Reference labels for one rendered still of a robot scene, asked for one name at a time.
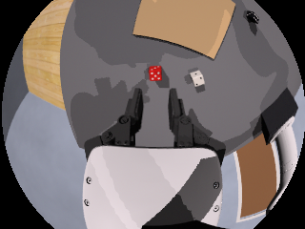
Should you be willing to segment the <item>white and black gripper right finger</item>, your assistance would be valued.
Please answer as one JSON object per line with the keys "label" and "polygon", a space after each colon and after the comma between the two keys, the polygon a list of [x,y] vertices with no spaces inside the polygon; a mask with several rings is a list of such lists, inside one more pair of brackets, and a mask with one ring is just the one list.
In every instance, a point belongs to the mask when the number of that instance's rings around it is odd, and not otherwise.
{"label": "white and black gripper right finger", "polygon": [[174,134],[173,147],[200,146],[213,149],[218,155],[221,167],[226,145],[221,141],[208,137],[203,131],[192,124],[191,118],[185,114],[183,100],[178,99],[175,88],[170,90],[168,109],[170,130]]}

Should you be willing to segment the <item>red die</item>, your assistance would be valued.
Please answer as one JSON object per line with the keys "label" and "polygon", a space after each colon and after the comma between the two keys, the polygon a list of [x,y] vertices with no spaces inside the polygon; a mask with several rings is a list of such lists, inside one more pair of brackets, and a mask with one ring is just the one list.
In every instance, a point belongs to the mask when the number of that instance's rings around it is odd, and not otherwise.
{"label": "red die", "polygon": [[162,80],[161,66],[150,66],[149,74],[151,81]]}

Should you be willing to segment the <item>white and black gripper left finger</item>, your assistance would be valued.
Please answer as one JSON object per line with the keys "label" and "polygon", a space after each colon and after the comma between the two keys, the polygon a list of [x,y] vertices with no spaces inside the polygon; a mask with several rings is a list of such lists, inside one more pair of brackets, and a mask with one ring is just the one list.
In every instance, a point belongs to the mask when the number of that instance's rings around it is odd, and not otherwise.
{"label": "white and black gripper left finger", "polygon": [[143,115],[143,96],[140,88],[135,88],[133,97],[129,99],[125,114],[117,119],[102,135],[87,140],[84,144],[86,159],[93,148],[100,145],[125,145],[135,146],[135,134],[141,129]]}

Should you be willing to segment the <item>tan mat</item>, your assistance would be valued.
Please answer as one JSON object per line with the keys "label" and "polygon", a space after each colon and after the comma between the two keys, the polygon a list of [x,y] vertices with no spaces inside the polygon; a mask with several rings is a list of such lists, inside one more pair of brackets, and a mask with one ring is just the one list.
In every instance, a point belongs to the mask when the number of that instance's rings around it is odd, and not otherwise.
{"label": "tan mat", "polygon": [[232,0],[141,0],[133,34],[170,41],[214,59],[234,6]]}

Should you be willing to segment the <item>black die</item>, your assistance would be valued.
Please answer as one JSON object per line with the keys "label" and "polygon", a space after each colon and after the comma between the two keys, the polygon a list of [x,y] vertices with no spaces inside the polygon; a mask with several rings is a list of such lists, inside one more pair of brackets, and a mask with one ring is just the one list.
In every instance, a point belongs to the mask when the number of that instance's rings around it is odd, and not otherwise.
{"label": "black die", "polygon": [[252,22],[258,24],[259,18],[253,11],[247,11],[246,15]]}

